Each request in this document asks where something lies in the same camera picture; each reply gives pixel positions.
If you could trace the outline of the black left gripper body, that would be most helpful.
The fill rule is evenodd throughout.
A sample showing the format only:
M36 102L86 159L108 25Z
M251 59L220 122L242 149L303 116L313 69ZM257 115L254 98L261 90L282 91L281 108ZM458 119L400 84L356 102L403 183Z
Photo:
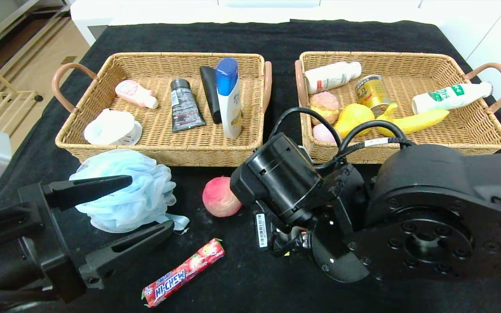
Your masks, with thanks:
M24 186L18 195L18 204L0 209L0 312L81 297L86 285L42 186Z

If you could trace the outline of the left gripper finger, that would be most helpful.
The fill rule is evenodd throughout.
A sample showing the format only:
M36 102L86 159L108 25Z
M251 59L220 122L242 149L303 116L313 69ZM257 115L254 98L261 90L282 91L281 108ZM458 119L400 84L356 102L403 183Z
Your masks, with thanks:
M132 176L105 176L52 182L42 186L42 190L50 208L65 211L122 190L132 182Z
M78 268L86 287L104 289L110 277L164 242L173 233L174 226L173 220L148 226L86 254L85 263Z

